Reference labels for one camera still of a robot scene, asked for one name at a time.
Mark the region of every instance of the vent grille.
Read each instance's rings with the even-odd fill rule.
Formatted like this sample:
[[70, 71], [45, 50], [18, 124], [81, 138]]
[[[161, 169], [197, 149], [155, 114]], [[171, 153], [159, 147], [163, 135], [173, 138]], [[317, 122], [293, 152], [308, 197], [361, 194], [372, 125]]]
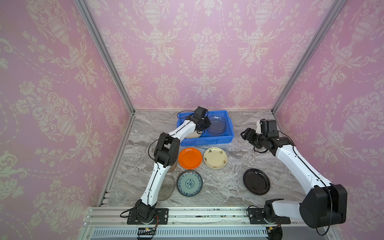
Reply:
[[[135, 227], [96, 227], [92, 234], [94, 238], [136, 237]], [[267, 237], [265, 227], [158, 227], [156, 238], [177, 237]]]

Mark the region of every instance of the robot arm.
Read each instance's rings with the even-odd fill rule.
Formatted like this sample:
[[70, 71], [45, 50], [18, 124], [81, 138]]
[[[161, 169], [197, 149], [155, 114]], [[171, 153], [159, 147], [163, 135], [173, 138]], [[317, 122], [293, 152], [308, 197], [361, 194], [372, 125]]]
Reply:
[[130, 209], [129, 218], [143, 223], [152, 221], [160, 187], [166, 173], [177, 160], [180, 142], [195, 130], [203, 131], [211, 125], [208, 116], [205, 116], [206, 113], [207, 110], [205, 108], [198, 107], [194, 113], [185, 118], [184, 123], [177, 129], [169, 133], [163, 132], [160, 134], [154, 152], [155, 163], [152, 175], [143, 195], [136, 202], [135, 207]]
[[256, 131], [248, 128], [241, 133], [255, 148], [265, 147], [280, 159], [297, 178], [307, 196], [303, 202], [273, 199], [265, 202], [264, 216], [269, 222], [274, 218], [292, 217], [303, 220], [309, 227], [318, 228], [344, 223], [346, 220], [347, 191], [322, 176], [298, 152], [291, 139], [279, 137], [275, 120], [262, 119]]

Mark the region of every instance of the plate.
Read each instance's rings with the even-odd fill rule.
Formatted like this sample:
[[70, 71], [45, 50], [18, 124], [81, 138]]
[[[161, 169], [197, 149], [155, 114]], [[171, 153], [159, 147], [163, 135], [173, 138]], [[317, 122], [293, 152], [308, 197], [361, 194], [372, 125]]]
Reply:
[[248, 169], [243, 175], [246, 188], [255, 195], [264, 195], [271, 188], [268, 176], [259, 169]]
[[227, 161], [227, 154], [221, 148], [211, 147], [204, 153], [204, 162], [210, 168], [222, 168], [227, 164]]
[[203, 179], [194, 170], [186, 170], [177, 178], [177, 189], [187, 197], [198, 194], [203, 187]]
[[202, 161], [201, 152], [193, 147], [186, 148], [179, 154], [179, 163], [185, 169], [195, 169]]

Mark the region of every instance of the orange plate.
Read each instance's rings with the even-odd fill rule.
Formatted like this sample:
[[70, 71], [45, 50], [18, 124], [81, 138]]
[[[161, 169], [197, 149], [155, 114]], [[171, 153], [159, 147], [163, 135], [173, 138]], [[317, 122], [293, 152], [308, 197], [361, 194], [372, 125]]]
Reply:
[[186, 148], [179, 154], [179, 163], [185, 169], [195, 169], [202, 161], [201, 152], [193, 147]]

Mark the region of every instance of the blue plastic bin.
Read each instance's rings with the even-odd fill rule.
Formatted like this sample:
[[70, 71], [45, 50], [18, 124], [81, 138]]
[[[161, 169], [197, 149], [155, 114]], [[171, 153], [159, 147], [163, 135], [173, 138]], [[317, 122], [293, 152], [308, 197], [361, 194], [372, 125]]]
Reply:
[[[178, 119], [177, 126], [179, 127], [185, 119], [183, 117], [187, 117], [191, 113], [179, 113], [178, 117], [182, 119]], [[220, 136], [214, 136], [209, 134], [209, 132], [205, 131], [204, 134], [202, 134], [198, 138], [186, 138], [184, 139], [180, 145], [183, 147], [190, 147], [190, 146], [199, 146], [199, 145], [212, 145], [212, 144], [223, 144], [223, 143], [230, 143], [232, 142], [232, 139], [235, 137], [235, 134], [233, 132], [233, 125], [232, 120], [229, 118], [228, 112], [226, 110], [222, 111], [209, 111], [209, 116], [212, 115], [218, 115], [221, 117], [224, 117], [227, 121], [227, 128], [225, 130], [225, 133], [221, 134]]]

